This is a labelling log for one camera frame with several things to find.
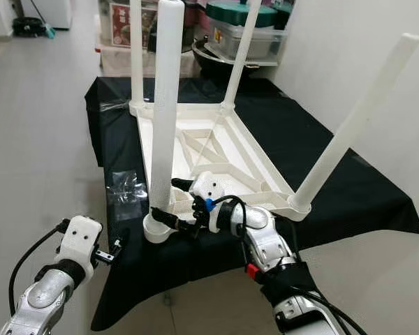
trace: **plastic bag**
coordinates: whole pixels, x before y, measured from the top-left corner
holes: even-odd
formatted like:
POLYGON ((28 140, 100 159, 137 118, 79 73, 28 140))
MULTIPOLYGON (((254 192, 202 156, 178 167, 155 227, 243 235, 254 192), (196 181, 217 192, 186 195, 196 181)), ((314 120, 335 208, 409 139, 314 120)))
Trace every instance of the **plastic bag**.
POLYGON ((140 183, 135 170, 113 172, 112 186, 106 186, 108 204, 115 207, 115 220, 140 218, 142 202, 147 201, 146 184, 140 183))
POLYGON ((108 112, 109 110, 120 110, 120 109, 128 109, 128 103, 130 100, 112 100, 105 103, 101 103, 99 105, 100 112, 108 112))

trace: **black bag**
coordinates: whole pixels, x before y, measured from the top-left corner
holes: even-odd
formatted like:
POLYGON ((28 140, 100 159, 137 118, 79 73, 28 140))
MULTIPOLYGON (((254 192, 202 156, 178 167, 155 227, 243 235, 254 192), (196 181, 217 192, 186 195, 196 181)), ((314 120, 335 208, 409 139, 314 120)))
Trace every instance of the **black bag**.
POLYGON ((19 17, 13 20, 16 36, 37 37, 45 34, 45 25, 36 17, 19 17))

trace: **cable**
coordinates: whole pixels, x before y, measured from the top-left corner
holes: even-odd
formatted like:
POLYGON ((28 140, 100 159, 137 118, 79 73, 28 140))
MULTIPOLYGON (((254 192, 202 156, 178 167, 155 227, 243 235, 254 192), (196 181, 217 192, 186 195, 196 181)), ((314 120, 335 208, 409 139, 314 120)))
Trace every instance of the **cable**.
MULTIPOLYGON (((326 297, 324 296, 324 294, 317 288, 316 289, 317 293, 320 295, 320 297, 322 299, 324 299, 326 302, 328 301, 326 299, 326 297)), ((345 325, 344 321, 342 318, 340 318, 336 313, 334 313, 334 311, 331 311, 331 313, 333 314, 335 320, 338 322, 338 324, 340 325, 340 327, 343 329, 343 332, 346 335, 352 335, 351 332, 349 331, 349 328, 345 325)))
POLYGON ((332 305, 328 300, 321 299, 320 297, 317 297, 316 295, 303 290, 302 288, 296 288, 295 286, 291 286, 291 289, 295 291, 296 294, 301 295, 303 297, 306 297, 309 300, 313 300, 315 302, 318 302, 319 304, 324 305, 327 307, 332 313, 338 315, 340 318, 345 320, 348 324, 354 328, 359 335, 367 335, 367 333, 362 329, 361 326, 359 326, 354 320, 352 320, 351 317, 349 317, 345 312, 343 312, 340 308, 332 305))
POLYGON ((242 254, 244 256, 244 263, 247 265, 247 253, 245 252, 245 236, 247 235, 247 210, 245 209, 245 202, 242 201, 241 198, 237 197, 236 195, 225 195, 220 197, 219 199, 213 200, 212 204, 218 204, 225 200, 234 200, 236 203, 240 204, 242 208, 242 230, 241 230, 241 247, 242 247, 242 254))
POLYGON ((14 305, 14 283, 15 283, 15 277, 17 276, 17 273, 24 263, 24 261, 47 239, 49 239, 52 235, 54 235, 56 232, 58 232, 61 229, 61 224, 57 225, 54 229, 49 231, 44 237, 39 239, 31 248, 28 249, 26 253, 23 254, 23 256, 19 259, 17 264, 14 267, 13 272, 11 273, 11 276, 9 278, 9 286, 8 286, 8 299, 9 299, 9 311, 11 316, 15 314, 15 305, 14 305))
POLYGON ((292 240, 293 240, 293 249, 295 252, 295 258, 298 262, 302 262, 301 255, 300 255, 300 248, 298 246, 298 236, 296 233, 295 223, 291 220, 289 220, 289 222, 291 223, 291 228, 292 228, 292 240))

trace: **black cloth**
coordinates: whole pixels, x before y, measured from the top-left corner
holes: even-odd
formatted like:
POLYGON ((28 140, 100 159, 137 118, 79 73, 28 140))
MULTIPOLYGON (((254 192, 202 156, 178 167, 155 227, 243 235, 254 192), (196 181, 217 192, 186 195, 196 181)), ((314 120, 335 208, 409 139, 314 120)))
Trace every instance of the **black cloth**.
MULTIPOLYGON (((145 97, 153 101, 154 80, 145 80, 145 97)), ((187 79, 179 85, 181 103, 218 103, 226 84, 187 79)), ((86 95, 96 159, 106 185, 112 173, 136 170, 145 182, 137 120, 128 112, 128 78, 99 77, 86 95)), ((332 134, 264 79, 241 82, 236 113, 295 190, 324 150, 332 134)), ((143 214, 148 212, 143 203, 143 214)), ((92 330, 107 329, 136 304, 188 281, 243 266, 238 240, 229 234, 202 232, 195 241, 172 234, 167 242, 150 244, 143 237, 142 217, 116 222, 107 206, 110 243, 124 228, 130 240, 112 266, 96 310, 92 330)), ((277 229, 291 245, 289 225, 277 229)), ((391 181, 349 150, 313 201, 310 215, 297 224, 300 248, 309 248, 373 230, 419 234, 419 218, 411 199, 391 181)))

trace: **white cylindrical leg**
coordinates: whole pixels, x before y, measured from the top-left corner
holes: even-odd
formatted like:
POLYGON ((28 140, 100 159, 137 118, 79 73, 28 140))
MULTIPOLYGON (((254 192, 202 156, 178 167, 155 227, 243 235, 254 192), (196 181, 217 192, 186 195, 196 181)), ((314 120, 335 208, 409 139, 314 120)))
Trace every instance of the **white cylindrical leg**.
POLYGON ((358 101, 343 121, 296 194, 289 197, 288 202, 292 207, 302 211, 309 208, 315 195, 364 128, 372 113, 380 107, 418 45, 419 36, 408 33, 402 35, 365 96, 358 101))
MULTIPOLYGON (((154 132, 149 203, 168 210, 174 154, 177 95, 182 55, 184 3, 160 0, 156 40, 154 132)), ((145 236, 152 243, 165 241, 171 229, 151 215, 143 221, 145 236)))
POLYGON ((131 0, 131 87, 129 103, 132 115, 145 105, 142 85, 141 0, 131 0))
POLYGON ((260 3, 261 0, 252 0, 250 3, 250 10, 245 22, 244 33, 242 34, 242 38, 240 40, 233 69, 231 70, 230 81, 228 82, 225 98, 221 103, 223 110, 231 111, 235 107, 237 88, 239 87, 240 77, 242 75, 242 70, 244 69, 245 59, 247 59, 254 27, 256 26, 260 3))

